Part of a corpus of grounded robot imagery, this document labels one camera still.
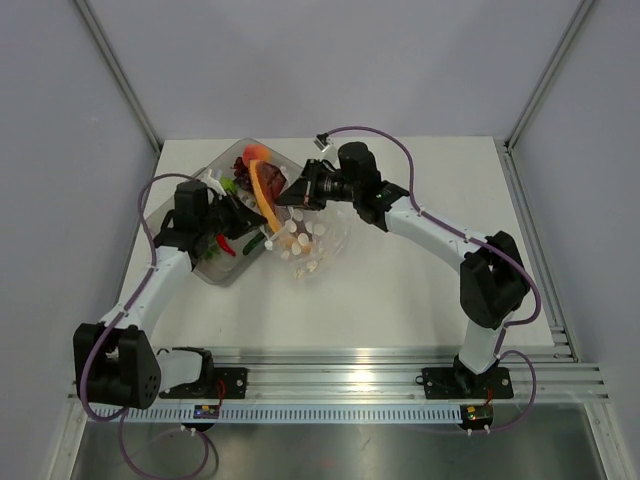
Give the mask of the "green cucumber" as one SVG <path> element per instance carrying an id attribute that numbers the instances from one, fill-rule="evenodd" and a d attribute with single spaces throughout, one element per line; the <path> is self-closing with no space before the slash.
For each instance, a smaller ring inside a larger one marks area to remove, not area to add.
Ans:
<path id="1" fill-rule="evenodd" d="M 251 240 L 249 240 L 243 247 L 242 253 L 244 256 L 251 254 L 253 250 L 262 245 L 265 241 L 265 236 L 262 233 L 256 234 Z"/>

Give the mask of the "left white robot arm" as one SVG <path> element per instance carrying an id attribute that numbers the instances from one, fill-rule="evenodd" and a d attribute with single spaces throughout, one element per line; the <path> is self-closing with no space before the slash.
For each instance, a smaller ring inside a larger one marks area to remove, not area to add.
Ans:
<path id="1" fill-rule="evenodd" d="M 225 395 L 210 351 L 174 347 L 158 354 L 149 336 L 166 306 L 191 275 L 217 236 L 236 240 L 266 225 L 266 219 L 225 194 L 184 174 L 173 196 L 174 207 L 158 233 L 141 225 L 150 247 L 150 261 L 128 299 L 95 323 L 82 323 L 73 335 L 77 395 L 88 416 L 103 415 L 94 405 L 116 412 L 147 409 L 163 393 L 184 388 L 195 398 Z"/>

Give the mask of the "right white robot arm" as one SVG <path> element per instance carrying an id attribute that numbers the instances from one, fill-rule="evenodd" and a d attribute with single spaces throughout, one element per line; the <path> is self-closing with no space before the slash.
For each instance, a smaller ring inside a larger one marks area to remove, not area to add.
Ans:
<path id="1" fill-rule="evenodd" d="M 478 240 L 419 210 L 408 190 L 382 178 L 363 142 L 344 144 L 337 157 L 337 167 L 308 160 L 277 205 L 320 211 L 330 201 L 349 202 L 365 223 L 410 240 L 448 264 L 459 276 L 460 305 L 469 323 L 447 385 L 461 398 L 482 396 L 499 365 L 507 323 L 531 289 L 515 240 L 503 231 Z"/>

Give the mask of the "red orange meat slab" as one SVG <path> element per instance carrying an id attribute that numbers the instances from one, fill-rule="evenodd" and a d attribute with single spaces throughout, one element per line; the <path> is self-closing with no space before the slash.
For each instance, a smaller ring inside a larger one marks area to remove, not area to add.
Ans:
<path id="1" fill-rule="evenodd" d="M 276 200 L 285 187 L 286 178 L 277 166 L 257 159 L 249 163 L 249 177 L 260 213 L 269 229 L 277 233 L 282 224 L 276 213 Z"/>

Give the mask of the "clear zip top bag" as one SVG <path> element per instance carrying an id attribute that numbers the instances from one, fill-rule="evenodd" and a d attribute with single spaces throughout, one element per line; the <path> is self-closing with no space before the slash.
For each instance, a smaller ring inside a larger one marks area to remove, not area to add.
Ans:
<path id="1" fill-rule="evenodd" d="M 278 167 L 286 178 L 283 190 L 297 178 Z M 328 201 L 323 210 L 276 205 L 282 228 L 273 233 L 263 226 L 265 248 L 291 270 L 292 277 L 301 282 L 326 270 L 344 249 L 350 234 L 350 221 L 337 201 Z"/>

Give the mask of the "red chili pepper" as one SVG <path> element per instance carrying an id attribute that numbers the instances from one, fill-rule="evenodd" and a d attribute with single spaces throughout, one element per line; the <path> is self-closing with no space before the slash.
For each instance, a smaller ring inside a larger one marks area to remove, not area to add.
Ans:
<path id="1" fill-rule="evenodd" d="M 218 245 L 218 247 L 220 248 L 221 251 L 226 252 L 227 254 L 231 255 L 232 257 L 236 256 L 236 252 L 235 250 L 229 245 L 229 243 L 227 242 L 227 239 L 224 235 L 220 234 L 216 236 L 216 243 Z"/>

